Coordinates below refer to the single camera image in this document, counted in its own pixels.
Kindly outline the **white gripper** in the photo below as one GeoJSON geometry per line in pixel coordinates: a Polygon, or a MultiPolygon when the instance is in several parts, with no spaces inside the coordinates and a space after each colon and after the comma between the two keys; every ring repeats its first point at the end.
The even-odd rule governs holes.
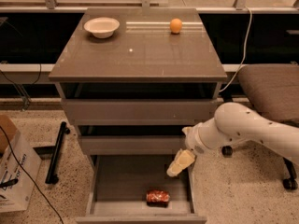
{"type": "Polygon", "coordinates": [[[185,146],[187,149],[180,149],[178,151],[166,171],[169,176],[178,176],[184,169],[195,162],[195,155],[205,153],[206,147],[199,135],[200,128],[201,124],[197,124],[182,129],[185,134],[185,146]]]}

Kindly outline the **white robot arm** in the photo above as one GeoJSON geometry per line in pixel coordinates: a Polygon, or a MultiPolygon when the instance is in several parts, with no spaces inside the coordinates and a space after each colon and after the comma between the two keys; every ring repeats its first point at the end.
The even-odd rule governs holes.
{"type": "Polygon", "coordinates": [[[265,119],[238,103],[224,103],[212,119],[182,131],[186,148],[178,151],[168,167],[166,173],[171,177],[191,166],[198,155],[241,141],[254,141],[299,164],[299,129],[265,119]]]}

